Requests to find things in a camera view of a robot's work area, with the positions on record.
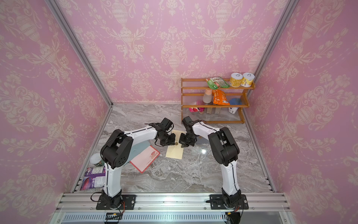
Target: purple package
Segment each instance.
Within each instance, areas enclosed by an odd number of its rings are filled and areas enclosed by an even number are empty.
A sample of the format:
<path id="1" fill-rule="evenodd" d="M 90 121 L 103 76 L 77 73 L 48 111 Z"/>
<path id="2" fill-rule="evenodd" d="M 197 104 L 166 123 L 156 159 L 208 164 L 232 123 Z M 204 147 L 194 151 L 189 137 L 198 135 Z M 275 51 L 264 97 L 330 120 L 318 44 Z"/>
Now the purple package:
<path id="1" fill-rule="evenodd" d="M 88 167 L 84 175 L 81 191 L 95 187 L 103 187 L 106 183 L 106 168 L 104 166 Z"/>

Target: snack bag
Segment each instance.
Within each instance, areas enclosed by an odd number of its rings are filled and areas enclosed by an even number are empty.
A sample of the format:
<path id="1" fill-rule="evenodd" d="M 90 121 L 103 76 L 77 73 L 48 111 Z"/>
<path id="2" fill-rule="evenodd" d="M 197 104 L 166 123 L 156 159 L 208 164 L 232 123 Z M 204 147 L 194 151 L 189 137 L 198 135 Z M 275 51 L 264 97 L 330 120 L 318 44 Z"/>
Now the snack bag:
<path id="1" fill-rule="evenodd" d="M 214 77 L 214 78 L 207 78 L 206 82 L 208 83 L 208 86 L 216 90 L 218 88 L 229 88 L 229 84 L 227 84 L 222 77 Z"/>
<path id="2" fill-rule="evenodd" d="M 226 100 L 225 93 L 221 90 L 213 90 L 214 94 L 214 104 L 217 105 L 230 105 L 230 103 Z"/>
<path id="3" fill-rule="evenodd" d="M 104 166 L 97 166 L 87 168 L 81 185 L 81 191 L 90 188 L 103 187 L 106 183 L 106 168 Z"/>

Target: plastic bottle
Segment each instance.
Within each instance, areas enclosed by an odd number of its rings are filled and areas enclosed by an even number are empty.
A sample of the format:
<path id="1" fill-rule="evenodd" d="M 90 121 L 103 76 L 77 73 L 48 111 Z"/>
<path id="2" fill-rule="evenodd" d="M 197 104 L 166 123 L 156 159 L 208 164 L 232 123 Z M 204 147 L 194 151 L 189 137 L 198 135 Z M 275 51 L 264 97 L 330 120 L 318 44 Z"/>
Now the plastic bottle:
<path id="1" fill-rule="evenodd" d="M 212 89 L 206 89 L 204 96 L 203 96 L 203 102 L 208 104 L 211 102 L 211 98 L 212 98 L 212 94 L 213 94 L 213 90 Z"/>

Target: canned food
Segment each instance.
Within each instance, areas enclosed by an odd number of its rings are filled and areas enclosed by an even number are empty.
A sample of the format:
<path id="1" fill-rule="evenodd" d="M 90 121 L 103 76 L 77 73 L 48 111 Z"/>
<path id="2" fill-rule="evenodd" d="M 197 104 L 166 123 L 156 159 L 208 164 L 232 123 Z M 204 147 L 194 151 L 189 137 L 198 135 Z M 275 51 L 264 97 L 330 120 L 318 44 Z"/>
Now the canned food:
<path id="1" fill-rule="evenodd" d="M 253 79 L 255 78 L 255 76 L 251 73 L 245 72 L 243 75 L 242 81 L 241 81 L 241 86 L 243 87 L 250 87 Z"/>
<path id="2" fill-rule="evenodd" d="M 240 73 L 232 73 L 230 77 L 229 85 L 232 87 L 239 87 L 242 81 L 242 74 Z"/>

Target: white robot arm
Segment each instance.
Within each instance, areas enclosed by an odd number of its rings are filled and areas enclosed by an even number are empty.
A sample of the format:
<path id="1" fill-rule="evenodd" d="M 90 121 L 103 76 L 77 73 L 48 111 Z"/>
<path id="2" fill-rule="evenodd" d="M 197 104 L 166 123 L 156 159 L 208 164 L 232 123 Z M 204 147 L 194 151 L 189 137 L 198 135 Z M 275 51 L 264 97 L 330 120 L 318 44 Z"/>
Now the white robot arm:
<path id="1" fill-rule="evenodd" d="M 164 118 L 161 123 L 151 123 L 144 128 L 123 132 L 115 130 L 101 149 L 101 156 L 106 167 L 106 183 L 102 190 L 102 196 L 116 209 L 122 202 L 121 173 L 122 166 L 126 163 L 132 146 L 146 140 L 160 140 L 161 146 L 175 144 L 175 134 L 171 134 L 173 123 Z"/>
<path id="2" fill-rule="evenodd" d="M 187 133 L 182 133 L 179 143 L 182 147 L 194 146 L 198 136 L 209 140 L 215 160 L 220 164 L 223 176 L 223 201 L 228 208 L 234 208 L 241 199 L 241 190 L 237 183 L 236 161 L 240 153 L 231 132 L 227 127 L 221 129 L 205 124 L 201 120 L 182 120 Z"/>

